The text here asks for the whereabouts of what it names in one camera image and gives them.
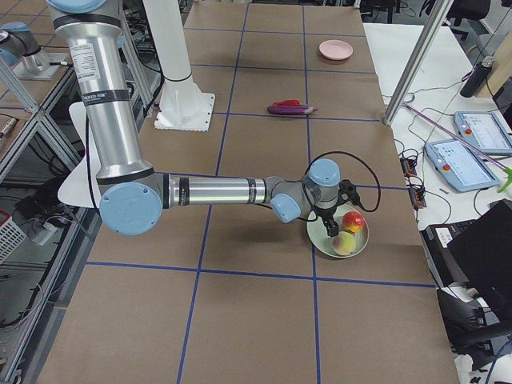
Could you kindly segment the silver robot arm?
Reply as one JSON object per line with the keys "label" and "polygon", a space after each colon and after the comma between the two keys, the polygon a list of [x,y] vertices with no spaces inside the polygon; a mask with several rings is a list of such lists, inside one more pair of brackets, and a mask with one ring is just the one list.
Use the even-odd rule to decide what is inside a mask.
{"label": "silver robot arm", "polygon": [[69,66],[67,54],[48,53],[38,43],[27,24],[1,25],[1,60],[25,80],[51,80],[57,69]]}
{"label": "silver robot arm", "polygon": [[[90,198],[111,230],[145,233],[173,206],[267,203],[281,222],[313,211],[329,236],[338,234],[334,213],[341,204],[341,175],[327,158],[314,161],[296,182],[157,173],[142,155],[122,69],[122,4],[51,1],[48,7],[57,35],[70,48],[86,109],[86,144],[96,147],[100,161]],[[162,71],[158,128],[207,130],[214,96],[194,82],[178,4],[147,1],[144,9]]]}

